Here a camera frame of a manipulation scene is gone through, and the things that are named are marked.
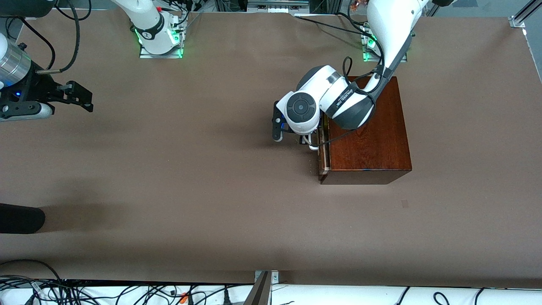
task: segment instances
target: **brown table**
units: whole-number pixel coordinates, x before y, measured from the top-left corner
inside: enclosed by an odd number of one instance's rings
[[[63,66],[73,22],[32,24]],[[1,259],[46,260],[65,278],[249,282],[278,269],[293,283],[540,286],[542,85],[505,18],[419,21],[396,74],[413,171],[387,186],[322,186],[314,152],[271,139],[273,102],[310,68],[347,55],[352,75],[372,68],[357,35],[203,14],[185,58],[139,60],[120,10],[93,12],[81,34],[55,79],[90,89],[94,113],[58,105],[0,126],[0,202],[51,220],[0,236]],[[20,41],[48,62],[30,31]]]

